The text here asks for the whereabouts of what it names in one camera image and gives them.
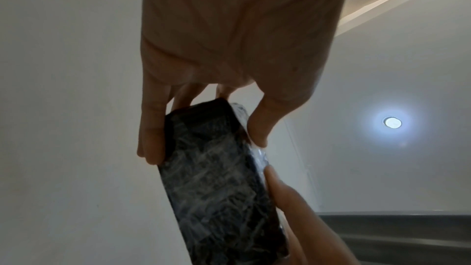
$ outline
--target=light fixture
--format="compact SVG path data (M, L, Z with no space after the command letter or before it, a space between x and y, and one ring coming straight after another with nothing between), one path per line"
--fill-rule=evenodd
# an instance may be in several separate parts
M383 120L385 126L391 129L398 129L401 127L402 122L395 117L387 117Z

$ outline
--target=recessed light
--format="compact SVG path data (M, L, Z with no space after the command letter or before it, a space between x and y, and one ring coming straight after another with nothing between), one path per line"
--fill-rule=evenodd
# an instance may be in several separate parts
M383 123L385 126L391 129L398 129L402 125L402 122L395 117L387 117L385 120L383 120Z

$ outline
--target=human hand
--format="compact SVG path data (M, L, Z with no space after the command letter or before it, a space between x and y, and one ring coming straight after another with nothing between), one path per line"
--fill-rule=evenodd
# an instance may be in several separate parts
M142 113L137 154L165 158L164 119L210 83L216 97L256 82L263 99L248 120L253 142L312 95L344 0L143 0Z
M284 184L272 166L264 170L268 190L284 212L290 256L283 265L360 265L340 237L309 207L301 195Z

